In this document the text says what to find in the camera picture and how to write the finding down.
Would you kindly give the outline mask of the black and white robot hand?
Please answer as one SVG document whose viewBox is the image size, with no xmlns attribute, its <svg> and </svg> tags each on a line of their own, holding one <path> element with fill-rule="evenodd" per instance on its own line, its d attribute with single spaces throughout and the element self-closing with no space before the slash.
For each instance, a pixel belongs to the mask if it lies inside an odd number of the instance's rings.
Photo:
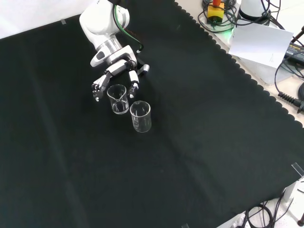
<svg viewBox="0 0 304 228">
<path fill-rule="evenodd" d="M 97 102 L 103 97 L 110 79 L 121 75 L 125 71 L 128 72 L 131 83 L 127 95 L 131 99 L 135 98 L 140 85 L 139 78 L 150 70 L 150 66 L 137 58 L 129 45 L 113 53 L 110 48 L 102 47 L 92 58 L 90 64 L 92 67 L 96 67 L 102 63 L 106 63 L 108 67 L 91 86 L 93 97 Z"/>
</svg>

